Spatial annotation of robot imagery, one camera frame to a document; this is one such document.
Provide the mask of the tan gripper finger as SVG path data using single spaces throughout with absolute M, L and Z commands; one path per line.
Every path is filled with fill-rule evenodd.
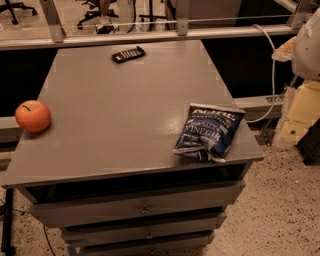
M 320 82 L 307 80 L 297 89 L 289 87 L 284 95 L 273 145 L 280 149 L 297 145 L 319 118 Z
M 272 54 L 272 59 L 279 62 L 287 62 L 292 60 L 294 44 L 296 41 L 296 36 L 290 38 L 279 48 L 277 48 Z

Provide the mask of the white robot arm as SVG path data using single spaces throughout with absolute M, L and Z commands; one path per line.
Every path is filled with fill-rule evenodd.
M 272 54 L 280 62 L 291 61 L 293 74 L 302 78 L 297 89 L 288 88 L 273 144 L 287 149 L 304 137 L 320 118 L 320 8 L 298 34 Z

